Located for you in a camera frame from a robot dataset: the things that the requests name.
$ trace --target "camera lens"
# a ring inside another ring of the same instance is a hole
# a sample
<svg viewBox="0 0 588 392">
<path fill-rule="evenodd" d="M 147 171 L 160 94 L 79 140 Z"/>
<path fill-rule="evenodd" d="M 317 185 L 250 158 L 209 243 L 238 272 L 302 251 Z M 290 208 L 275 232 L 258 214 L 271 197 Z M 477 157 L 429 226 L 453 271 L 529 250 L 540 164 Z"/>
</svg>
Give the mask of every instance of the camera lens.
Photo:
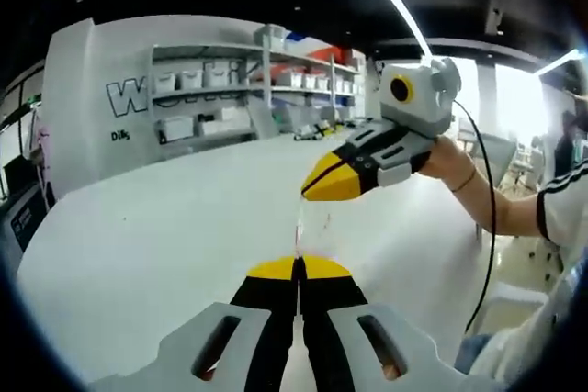
<svg viewBox="0 0 588 392">
<path fill-rule="evenodd" d="M 392 91 L 392 95 L 394 95 L 398 101 L 406 101 L 408 99 L 408 86 L 400 78 L 392 80 L 392 83 L 390 83 L 390 90 Z"/>
</svg>

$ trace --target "striped sleeve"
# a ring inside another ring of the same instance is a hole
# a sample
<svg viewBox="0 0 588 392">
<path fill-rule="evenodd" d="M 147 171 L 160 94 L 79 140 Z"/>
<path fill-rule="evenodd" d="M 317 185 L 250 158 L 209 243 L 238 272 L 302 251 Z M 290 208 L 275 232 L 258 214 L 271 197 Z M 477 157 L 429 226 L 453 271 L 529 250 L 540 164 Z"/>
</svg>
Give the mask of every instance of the striped sleeve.
<svg viewBox="0 0 588 392">
<path fill-rule="evenodd" d="M 572 247 L 578 239 L 588 203 L 587 175 L 588 160 L 548 183 L 537 195 L 539 230 L 546 239 L 560 247 Z"/>
</svg>

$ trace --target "bracelet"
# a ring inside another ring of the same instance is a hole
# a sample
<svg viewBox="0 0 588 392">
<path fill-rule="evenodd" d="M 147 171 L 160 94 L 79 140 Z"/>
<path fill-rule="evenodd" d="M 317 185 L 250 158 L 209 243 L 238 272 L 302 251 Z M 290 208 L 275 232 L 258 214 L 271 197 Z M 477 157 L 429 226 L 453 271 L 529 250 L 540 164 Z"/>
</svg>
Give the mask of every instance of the bracelet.
<svg viewBox="0 0 588 392">
<path fill-rule="evenodd" d="M 466 179 L 466 181 L 460 185 L 458 188 L 456 188 L 455 190 L 451 190 L 451 193 L 457 193 L 459 190 L 461 190 L 463 187 L 465 187 L 466 185 L 469 184 L 469 181 L 471 181 L 472 179 L 474 179 L 474 176 L 476 175 L 476 166 L 474 164 L 473 165 L 473 170 L 471 171 L 471 175 L 469 176 L 468 179 Z"/>
</svg>

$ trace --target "white table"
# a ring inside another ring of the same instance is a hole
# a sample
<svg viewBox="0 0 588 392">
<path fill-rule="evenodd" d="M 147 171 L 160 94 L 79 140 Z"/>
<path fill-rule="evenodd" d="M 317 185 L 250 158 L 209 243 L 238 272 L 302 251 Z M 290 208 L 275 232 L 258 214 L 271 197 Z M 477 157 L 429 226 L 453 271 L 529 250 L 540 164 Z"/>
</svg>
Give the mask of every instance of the white table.
<svg viewBox="0 0 588 392">
<path fill-rule="evenodd" d="M 250 142 L 67 195 L 18 271 L 40 329 L 85 382 L 151 362 L 163 336 L 211 302 L 229 302 L 249 268 L 293 253 L 300 184 L 339 142 Z M 391 304 L 453 363 L 484 267 L 463 208 L 420 175 L 329 204 L 329 253 L 368 300 Z M 297 339 L 283 390 L 310 390 L 300 388 L 312 384 L 304 353 Z"/>
</svg>

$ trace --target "wrist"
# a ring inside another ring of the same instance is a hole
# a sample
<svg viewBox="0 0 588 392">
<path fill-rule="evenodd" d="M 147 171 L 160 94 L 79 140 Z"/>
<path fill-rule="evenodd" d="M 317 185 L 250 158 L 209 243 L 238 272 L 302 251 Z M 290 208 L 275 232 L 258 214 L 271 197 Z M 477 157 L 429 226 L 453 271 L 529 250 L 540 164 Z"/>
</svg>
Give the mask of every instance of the wrist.
<svg viewBox="0 0 588 392">
<path fill-rule="evenodd" d="M 441 180 L 450 189 L 460 187 L 471 177 L 475 165 L 471 158 L 454 144 L 455 151 L 447 156 Z"/>
</svg>

